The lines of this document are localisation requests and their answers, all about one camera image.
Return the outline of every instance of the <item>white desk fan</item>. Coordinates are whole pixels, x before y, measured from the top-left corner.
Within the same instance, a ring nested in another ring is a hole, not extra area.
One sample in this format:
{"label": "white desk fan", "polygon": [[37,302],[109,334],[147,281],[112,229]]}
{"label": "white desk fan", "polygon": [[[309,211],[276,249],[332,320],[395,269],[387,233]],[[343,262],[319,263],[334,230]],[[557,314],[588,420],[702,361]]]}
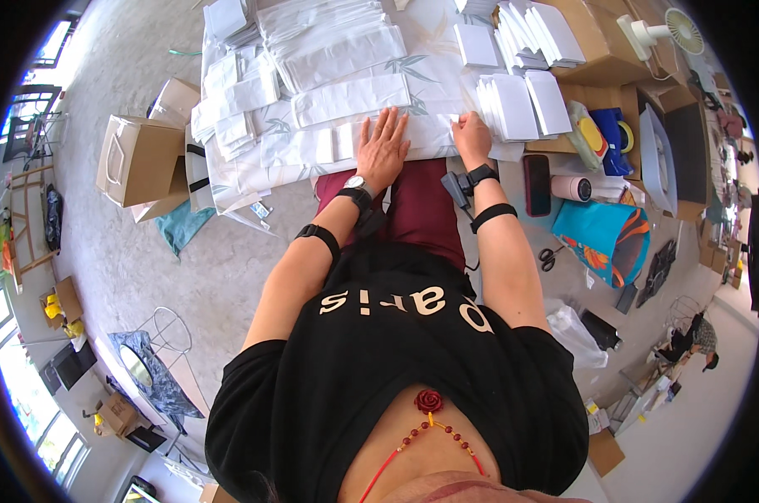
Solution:
{"label": "white desk fan", "polygon": [[665,24],[649,26],[645,21],[635,21],[630,15],[620,16],[617,24],[631,42],[640,61],[648,61],[650,48],[663,37],[673,39],[676,44],[693,55],[704,53],[704,38],[698,27],[683,11],[671,7],[665,12]]}

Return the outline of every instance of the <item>hand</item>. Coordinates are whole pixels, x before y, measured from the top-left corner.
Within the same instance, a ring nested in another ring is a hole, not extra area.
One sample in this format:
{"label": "hand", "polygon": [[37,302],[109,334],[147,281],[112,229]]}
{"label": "hand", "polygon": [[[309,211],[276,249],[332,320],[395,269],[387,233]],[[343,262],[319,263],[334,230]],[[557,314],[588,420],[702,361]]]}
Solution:
{"label": "hand", "polygon": [[402,164],[408,155],[410,140],[402,142],[402,135],[408,125],[408,115],[402,115],[396,124],[399,109],[383,109],[374,125],[374,134],[368,137],[371,118],[363,121],[360,146],[357,153],[357,175],[362,176],[377,194],[390,187],[402,171]]}
{"label": "hand", "polygon": [[488,164],[491,151],[491,133],[477,112],[469,112],[452,123],[452,137],[457,153],[461,155],[467,171]]}

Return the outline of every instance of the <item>red phone case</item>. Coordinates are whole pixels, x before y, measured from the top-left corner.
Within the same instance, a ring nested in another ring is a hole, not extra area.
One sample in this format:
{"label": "red phone case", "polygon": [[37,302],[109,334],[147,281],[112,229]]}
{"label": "red phone case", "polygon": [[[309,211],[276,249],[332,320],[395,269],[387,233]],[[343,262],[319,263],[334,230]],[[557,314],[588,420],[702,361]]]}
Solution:
{"label": "red phone case", "polygon": [[[535,165],[533,161],[537,160],[535,158],[538,158],[539,161],[544,159],[543,163],[540,163],[540,165]],[[525,210],[528,212],[528,216],[548,216],[550,214],[550,211],[552,210],[552,205],[550,204],[550,165],[549,160],[547,159],[547,156],[524,156],[523,157],[523,163],[525,165]],[[546,213],[538,213],[534,214],[531,209],[531,170],[535,169],[544,169],[546,171],[546,176],[548,179],[547,182],[547,201],[548,201],[548,208]]]}

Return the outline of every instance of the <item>red beaded necklace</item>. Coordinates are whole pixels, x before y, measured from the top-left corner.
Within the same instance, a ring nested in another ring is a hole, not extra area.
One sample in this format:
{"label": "red beaded necklace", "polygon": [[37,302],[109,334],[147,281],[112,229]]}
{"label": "red beaded necklace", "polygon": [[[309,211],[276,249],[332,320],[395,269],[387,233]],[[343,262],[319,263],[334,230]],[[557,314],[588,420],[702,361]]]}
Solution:
{"label": "red beaded necklace", "polygon": [[[447,433],[448,435],[452,435],[452,439],[455,440],[455,442],[461,442],[461,435],[459,433],[453,433],[452,427],[445,426],[439,423],[438,421],[433,420],[433,413],[438,412],[439,410],[444,408],[444,404],[442,403],[442,400],[441,400],[441,395],[439,395],[437,391],[433,391],[432,389],[425,389],[424,391],[420,391],[419,394],[416,396],[416,399],[413,400],[413,403],[416,404],[416,407],[418,407],[418,409],[422,412],[422,414],[427,416],[427,421],[419,425],[419,428],[415,428],[414,430],[411,430],[410,435],[402,439],[402,444],[398,448],[396,448],[394,452],[391,453],[391,456],[388,456],[387,459],[385,459],[385,462],[379,468],[380,470],[376,473],[376,475],[374,475],[374,478],[368,484],[368,487],[366,488],[366,491],[363,493],[363,497],[360,498],[359,503],[363,503],[363,501],[365,501],[366,497],[368,496],[368,492],[372,490],[372,487],[374,487],[374,483],[376,483],[377,479],[380,477],[382,472],[391,463],[391,459],[393,459],[397,454],[402,452],[402,449],[409,446],[410,443],[413,441],[413,438],[417,437],[421,431],[426,430],[430,427],[439,427],[443,429],[445,433]],[[475,464],[478,466],[480,475],[485,476],[486,473],[483,471],[483,467],[480,466],[480,461],[478,461],[478,457],[475,456],[475,453],[473,452],[473,450],[469,448],[469,443],[462,442],[460,444],[460,447],[462,449],[466,449],[466,452],[469,453],[469,456],[471,456],[472,459],[475,460]]]}

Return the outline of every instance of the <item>red rose pendant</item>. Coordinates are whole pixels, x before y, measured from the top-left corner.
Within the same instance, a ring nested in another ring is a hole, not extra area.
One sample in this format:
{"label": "red rose pendant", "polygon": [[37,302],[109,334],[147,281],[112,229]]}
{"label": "red rose pendant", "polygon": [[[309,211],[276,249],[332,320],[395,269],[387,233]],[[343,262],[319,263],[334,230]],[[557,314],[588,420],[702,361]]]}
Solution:
{"label": "red rose pendant", "polygon": [[416,395],[416,399],[413,400],[413,403],[416,404],[416,407],[418,407],[424,415],[427,415],[429,412],[437,412],[444,408],[441,395],[432,389],[420,391],[419,394]]}

